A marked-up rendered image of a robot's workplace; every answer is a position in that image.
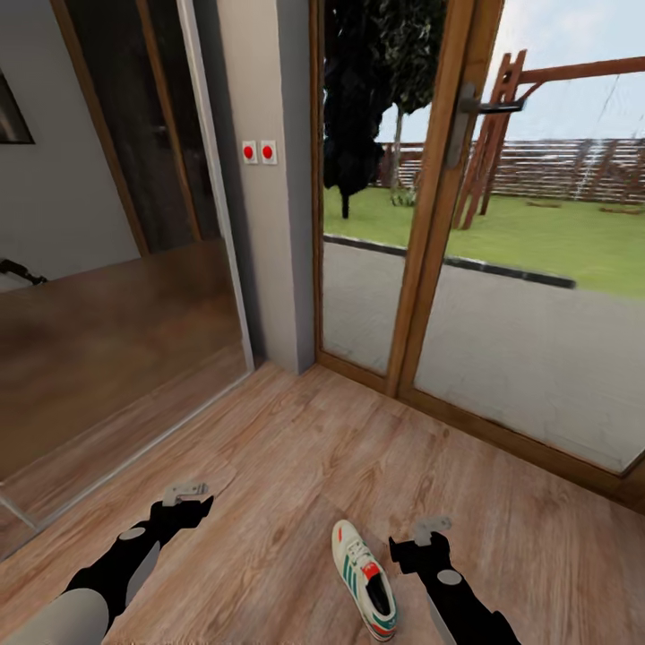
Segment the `gym shoe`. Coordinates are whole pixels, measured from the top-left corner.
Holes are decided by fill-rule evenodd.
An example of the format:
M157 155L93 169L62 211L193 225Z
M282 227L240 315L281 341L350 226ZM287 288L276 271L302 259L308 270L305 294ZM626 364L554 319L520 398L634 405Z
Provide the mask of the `gym shoe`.
M338 520L332 530L332 553L365 625L379 642L397 631L398 609L382 566L349 520Z

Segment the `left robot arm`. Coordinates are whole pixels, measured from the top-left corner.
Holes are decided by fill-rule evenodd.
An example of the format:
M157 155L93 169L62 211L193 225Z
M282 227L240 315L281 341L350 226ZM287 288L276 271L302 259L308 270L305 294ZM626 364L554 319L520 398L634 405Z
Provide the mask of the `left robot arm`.
M55 601L0 645L100 645L155 569L160 548L181 528L196 528L208 517L214 495L203 503L182 496L208 490L205 483L169 484L163 503L151 506L150 520L121 533L116 546L80 569Z

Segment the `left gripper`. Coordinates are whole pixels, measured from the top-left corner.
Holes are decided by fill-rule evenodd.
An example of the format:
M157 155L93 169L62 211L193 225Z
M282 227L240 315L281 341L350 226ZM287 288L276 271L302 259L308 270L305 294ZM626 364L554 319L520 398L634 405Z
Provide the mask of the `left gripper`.
M155 517L166 517L171 523L171 537L181 528L196 528L201 519L208 517L214 502L214 495L206 501L182 501L181 504L168 507L162 503L154 503L150 509L150 519Z

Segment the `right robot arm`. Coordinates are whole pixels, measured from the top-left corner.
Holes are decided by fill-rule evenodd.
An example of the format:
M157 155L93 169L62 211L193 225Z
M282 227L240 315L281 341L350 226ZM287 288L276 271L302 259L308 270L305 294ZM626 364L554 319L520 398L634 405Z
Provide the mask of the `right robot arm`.
M395 544L389 537L391 561L404 574L417 572L425 584L427 606L445 645L520 645L503 614L490 614L453 570L445 535L437 533L451 527L447 515L413 520L414 540Z

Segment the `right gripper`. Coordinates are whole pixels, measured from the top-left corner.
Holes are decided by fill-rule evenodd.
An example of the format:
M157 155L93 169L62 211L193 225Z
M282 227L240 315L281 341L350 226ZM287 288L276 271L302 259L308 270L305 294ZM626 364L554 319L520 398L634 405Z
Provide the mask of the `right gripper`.
M445 535L437 533L429 534L430 546L418 547L414 540L399 542L395 544L392 537L389 537L390 558L392 562L400 564L400 572L417 572L421 575L421 566L428 557L439 557L446 563L450 563L450 549Z

